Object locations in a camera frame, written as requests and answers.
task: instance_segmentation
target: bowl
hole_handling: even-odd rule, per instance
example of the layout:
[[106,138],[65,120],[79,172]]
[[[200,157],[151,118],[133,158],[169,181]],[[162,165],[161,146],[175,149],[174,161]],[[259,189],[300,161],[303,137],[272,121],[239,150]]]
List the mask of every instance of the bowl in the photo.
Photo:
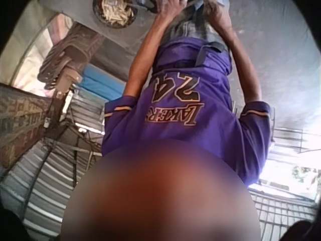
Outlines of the bowl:
[[[125,2],[129,3],[129,4],[132,3],[131,0],[126,0]],[[127,10],[128,8],[131,8],[131,10],[133,12],[133,16],[129,16],[129,19],[128,19],[127,23],[124,24],[124,25],[121,25],[119,23],[113,23],[112,24],[104,16],[104,12],[103,12],[103,9],[102,9],[102,0],[93,0],[92,5],[93,5],[93,10],[94,10],[94,13],[95,13],[95,16],[97,17],[97,19],[100,22],[102,22],[103,24],[105,24],[106,26],[108,26],[110,28],[114,28],[114,29],[123,29],[123,28],[126,28],[129,25],[131,25],[134,22],[134,20],[136,19],[137,12],[138,12],[138,9],[136,9],[136,8],[134,8],[132,6],[127,6],[125,9]]]

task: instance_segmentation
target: purple jersey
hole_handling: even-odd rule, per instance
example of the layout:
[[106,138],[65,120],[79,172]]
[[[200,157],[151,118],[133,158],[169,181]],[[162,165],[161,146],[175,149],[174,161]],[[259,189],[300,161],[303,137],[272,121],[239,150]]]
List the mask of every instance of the purple jersey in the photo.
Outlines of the purple jersey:
[[140,98],[123,96],[106,104],[102,155],[139,140],[176,139],[212,152],[246,185],[256,182],[270,143],[270,107],[248,103],[237,119],[227,79],[231,71],[228,52],[201,39],[162,45]]

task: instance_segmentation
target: gray pants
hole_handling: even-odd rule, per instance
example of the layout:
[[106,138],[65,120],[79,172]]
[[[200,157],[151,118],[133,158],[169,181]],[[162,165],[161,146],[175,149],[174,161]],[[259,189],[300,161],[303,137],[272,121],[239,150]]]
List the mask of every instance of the gray pants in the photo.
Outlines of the gray pants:
[[[228,0],[221,0],[221,2],[224,2],[227,8],[229,7]],[[228,50],[228,46],[221,36],[212,28],[209,22],[204,19],[203,10],[203,1],[199,1],[184,9],[167,28],[162,39],[162,44],[177,37],[194,37],[204,39],[209,43],[219,42]]]

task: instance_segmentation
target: number 24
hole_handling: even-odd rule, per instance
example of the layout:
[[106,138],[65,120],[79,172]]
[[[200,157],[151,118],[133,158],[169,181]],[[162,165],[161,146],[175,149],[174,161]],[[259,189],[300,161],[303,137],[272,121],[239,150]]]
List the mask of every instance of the number 24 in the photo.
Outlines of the number 24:
[[[175,89],[174,95],[182,102],[199,102],[200,94],[193,89],[198,85],[200,79],[181,73],[177,74],[177,78],[184,80],[184,83]],[[173,78],[167,77],[166,75],[163,78],[157,77],[152,103],[159,102],[174,88],[175,81]]]

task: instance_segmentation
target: blue tarp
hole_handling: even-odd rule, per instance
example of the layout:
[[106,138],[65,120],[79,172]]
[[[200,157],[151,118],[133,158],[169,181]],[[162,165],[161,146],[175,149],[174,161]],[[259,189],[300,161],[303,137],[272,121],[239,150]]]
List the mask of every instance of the blue tarp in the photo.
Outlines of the blue tarp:
[[79,86],[110,101],[121,97],[125,88],[125,82],[103,72],[93,65],[87,65],[83,73],[83,80]]

